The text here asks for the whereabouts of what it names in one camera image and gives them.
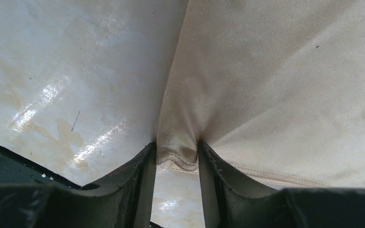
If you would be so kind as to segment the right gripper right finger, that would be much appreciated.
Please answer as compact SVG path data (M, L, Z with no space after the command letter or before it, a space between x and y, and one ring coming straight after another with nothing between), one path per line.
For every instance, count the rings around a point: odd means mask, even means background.
M284 188L262 184L198 144L208 228L365 228L365 189Z

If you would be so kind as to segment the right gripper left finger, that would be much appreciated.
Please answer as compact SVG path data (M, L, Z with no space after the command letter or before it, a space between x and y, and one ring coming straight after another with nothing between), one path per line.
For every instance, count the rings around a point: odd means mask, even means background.
M81 188L0 184L0 228L149 228L155 143Z

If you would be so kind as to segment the peach cloth napkin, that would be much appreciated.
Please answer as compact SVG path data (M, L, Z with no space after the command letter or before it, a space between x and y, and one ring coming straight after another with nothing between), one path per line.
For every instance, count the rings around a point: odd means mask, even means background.
M197 146L261 182L365 188L365 0L191 0L158 164Z

